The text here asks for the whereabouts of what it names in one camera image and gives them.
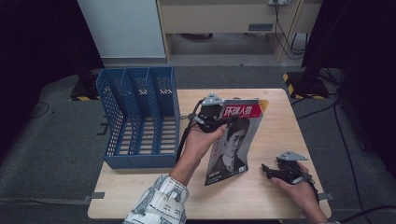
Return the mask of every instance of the patterned sleeve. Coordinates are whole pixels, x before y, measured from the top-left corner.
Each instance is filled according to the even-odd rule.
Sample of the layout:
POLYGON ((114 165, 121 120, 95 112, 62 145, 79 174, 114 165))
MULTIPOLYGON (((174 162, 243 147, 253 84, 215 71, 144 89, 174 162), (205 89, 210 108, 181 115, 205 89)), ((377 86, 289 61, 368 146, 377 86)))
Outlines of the patterned sleeve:
POLYGON ((185 223, 184 202, 189 194, 189 190, 174 178, 161 175, 154 186, 143 193, 123 224, 185 223))

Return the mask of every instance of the magazine cover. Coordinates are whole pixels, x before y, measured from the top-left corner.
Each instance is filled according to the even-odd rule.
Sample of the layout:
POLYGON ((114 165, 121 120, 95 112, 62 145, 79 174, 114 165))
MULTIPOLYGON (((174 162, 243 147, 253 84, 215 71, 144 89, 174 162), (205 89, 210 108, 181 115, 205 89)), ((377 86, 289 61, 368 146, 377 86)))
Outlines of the magazine cover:
POLYGON ((220 140, 213 143, 205 185, 211 185, 248 170, 248 150, 260 126, 268 101, 259 99, 226 100, 222 118, 239 114, 220 140))

